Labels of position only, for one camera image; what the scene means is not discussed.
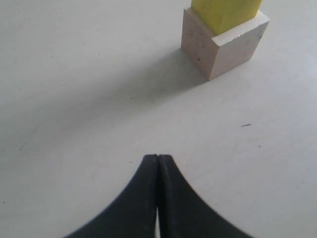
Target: wooden block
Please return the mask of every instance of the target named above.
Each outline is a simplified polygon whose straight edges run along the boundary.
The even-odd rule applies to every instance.
[[[219,35],[255,17],[262,0],[192,0],[192,9]]]
[[[214,79],[248,61],[257,48],[269,19],[255,18],[216,35],[191,8],[184,10],[182,49],[208,79]]]

